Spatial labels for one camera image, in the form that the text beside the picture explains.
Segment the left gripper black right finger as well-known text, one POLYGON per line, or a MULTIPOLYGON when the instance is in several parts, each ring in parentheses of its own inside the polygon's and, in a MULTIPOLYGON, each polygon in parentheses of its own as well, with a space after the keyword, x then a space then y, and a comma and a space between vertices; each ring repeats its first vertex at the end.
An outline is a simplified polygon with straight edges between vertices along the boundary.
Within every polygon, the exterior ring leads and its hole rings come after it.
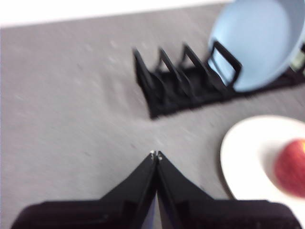
POLYGON ((299 229, 290 208, 266 200, 214 199, 157 154, 158 201, 166 229, 299 229))

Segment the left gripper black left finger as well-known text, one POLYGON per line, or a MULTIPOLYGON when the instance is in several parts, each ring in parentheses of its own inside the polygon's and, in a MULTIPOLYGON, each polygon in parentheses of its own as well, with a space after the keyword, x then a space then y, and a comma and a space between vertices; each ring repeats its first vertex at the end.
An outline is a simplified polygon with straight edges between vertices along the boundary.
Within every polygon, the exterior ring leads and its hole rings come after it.
POLYGON ((46 201, 25 207, 13 229, 140 229, 156 194, 157 157, 151 152, 100 199, 46 201))

